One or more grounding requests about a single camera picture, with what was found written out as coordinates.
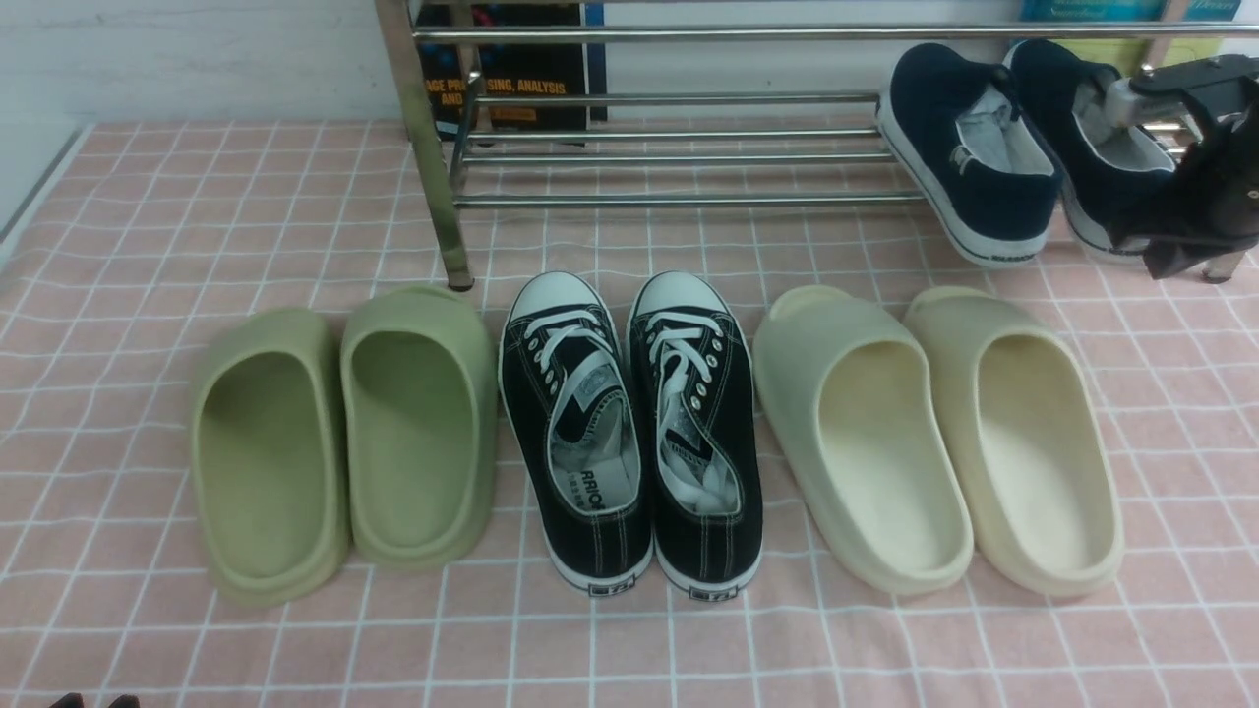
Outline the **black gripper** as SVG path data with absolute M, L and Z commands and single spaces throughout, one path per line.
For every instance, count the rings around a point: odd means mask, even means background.
M 1258 233 L 1258 60 L 1241 54 L 1143 68 L 1107 89 L 1118 127 L 1182 117 L 1195 144 L 1170 181 L 1119 210 L 1110 244 L 1146 242 L 1144 270 L 1170 278 L 1199 265 L 1205 281 L 1228 281 Z

